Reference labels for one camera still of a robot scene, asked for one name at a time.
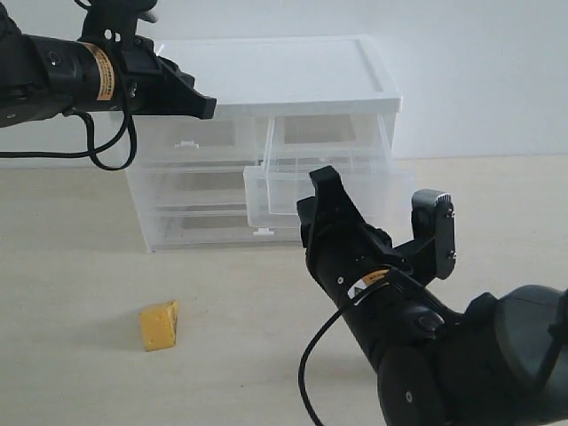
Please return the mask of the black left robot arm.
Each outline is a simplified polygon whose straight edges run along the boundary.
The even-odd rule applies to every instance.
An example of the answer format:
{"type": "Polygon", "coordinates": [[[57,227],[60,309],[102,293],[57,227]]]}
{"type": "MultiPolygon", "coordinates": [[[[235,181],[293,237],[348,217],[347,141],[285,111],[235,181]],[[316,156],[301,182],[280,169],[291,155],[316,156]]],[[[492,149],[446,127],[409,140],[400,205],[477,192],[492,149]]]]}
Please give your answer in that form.
{"type": "Polygon", "coordinates": [[[154,1],[90,1],[76,40],[30,35],[1,10],[1,125],[74,111],[213,117],[216,99],[139,35],[154,1]]]}

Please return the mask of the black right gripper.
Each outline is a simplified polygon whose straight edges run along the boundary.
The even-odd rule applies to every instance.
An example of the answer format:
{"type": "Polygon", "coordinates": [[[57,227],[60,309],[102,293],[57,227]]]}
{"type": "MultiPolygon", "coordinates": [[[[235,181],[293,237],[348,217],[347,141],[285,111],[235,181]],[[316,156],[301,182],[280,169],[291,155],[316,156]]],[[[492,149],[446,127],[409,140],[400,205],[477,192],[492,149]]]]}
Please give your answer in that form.
{"type": "Polygon", "coordinates": [[[296,203],[310,275],[333,302],[349,300],[350,288],[369,273],[412,269],[383,229],[365,221],[332,166],[312,171],[314,197],[296,203]]]}

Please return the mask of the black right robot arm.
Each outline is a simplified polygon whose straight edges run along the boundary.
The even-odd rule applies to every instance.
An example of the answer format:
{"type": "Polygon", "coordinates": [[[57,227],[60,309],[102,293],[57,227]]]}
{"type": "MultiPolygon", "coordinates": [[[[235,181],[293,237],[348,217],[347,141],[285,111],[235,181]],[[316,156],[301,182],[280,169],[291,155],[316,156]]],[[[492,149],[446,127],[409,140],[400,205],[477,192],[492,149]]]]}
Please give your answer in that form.
{"type": "Polygon", "coordinates": [[[550,425],[567,417],[567,294],[524,285],[462,312],[428,286],[456,263],[454,204],[411,199],[410,241],[369,224],[336,169],[310,174],[296,204],[309,274],[375,372],[389,425],[550,425]]]}

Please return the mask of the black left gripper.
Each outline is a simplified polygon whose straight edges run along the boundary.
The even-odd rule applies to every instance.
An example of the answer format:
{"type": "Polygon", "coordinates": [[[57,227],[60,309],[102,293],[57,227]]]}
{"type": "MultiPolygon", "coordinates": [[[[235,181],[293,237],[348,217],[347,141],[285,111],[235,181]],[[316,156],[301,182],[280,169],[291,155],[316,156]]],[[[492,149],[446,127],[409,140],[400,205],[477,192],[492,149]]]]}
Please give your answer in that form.
{"type": "Polygon", "coordinates": [[[181,114],[212,119],[217,99],[194,88],[194,77],[154,51],[154,42],[136,37],[133,44],[91,39],[91,55],[101,60],[92,90],[91,111],[126,108],[132,114],[181,114]]]}

